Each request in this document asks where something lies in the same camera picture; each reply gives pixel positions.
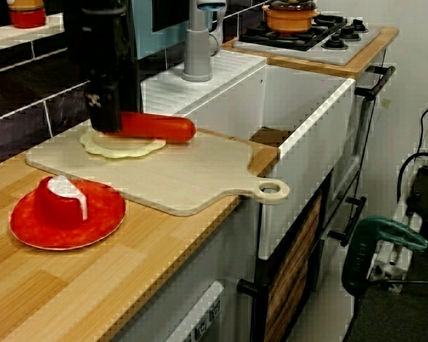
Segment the stove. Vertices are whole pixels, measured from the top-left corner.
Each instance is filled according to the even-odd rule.
[[[309,61],[345,66],[380,34],[359,19],[350,24],[342,16],[320,14],[304,33],[283,34],[270,30],[265,21],[248,28],[233,46]]]

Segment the cutting board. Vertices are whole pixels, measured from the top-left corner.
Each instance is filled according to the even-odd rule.
[[[242,142],[197,132],[188,143],[169,143],[144,157],[113,160],[84,150],[79,139],[88,129],[84,123],[31,148],[27,163],[71,179],[110,185],[128,200],[176,216],[196,214],[228,195],[280,204],[290,193],[284,182],[248,171],[253,149]]]

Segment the cutting board handle hole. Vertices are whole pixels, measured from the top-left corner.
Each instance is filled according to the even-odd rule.
[[[267,182],[260,184],[259,189],[265,194],[275,194],[280,191],[280,186],[275,183]]]

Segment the red plate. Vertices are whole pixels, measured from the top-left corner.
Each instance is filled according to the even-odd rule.
[[[87,199],[88,219],[74,229],[57,229],[36,213],[36,190],[22,197],[9,217],[13,235],[40,249],[75,249],[93,244],[114,232],[126,213],[124,198],[108,185],[71,181]]]

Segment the faucet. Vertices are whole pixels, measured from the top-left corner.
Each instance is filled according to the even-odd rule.
[[[210,57],[218,54],[222,46],[226,6],[226,0],[190,0],[189,24],[185,33],[184,80],[206,82],[213,78]],[[213,32],[206,27],[206,11],[218,11]]]

